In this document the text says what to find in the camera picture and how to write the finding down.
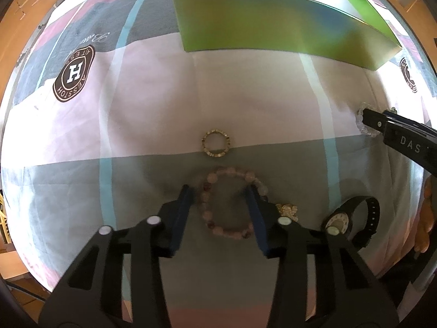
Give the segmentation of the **person's hand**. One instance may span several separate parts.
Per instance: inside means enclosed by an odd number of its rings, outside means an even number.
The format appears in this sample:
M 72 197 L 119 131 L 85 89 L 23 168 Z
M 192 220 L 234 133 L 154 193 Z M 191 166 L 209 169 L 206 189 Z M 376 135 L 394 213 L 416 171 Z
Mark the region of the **person's hand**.
M 432 195 L 432 177 L 429 176 L 424 184 L 424 200 L 415 234 L 414 250 L 416 253 L 425 253 L 430 245 L 430 232 L 436 221 L 432 209 Z

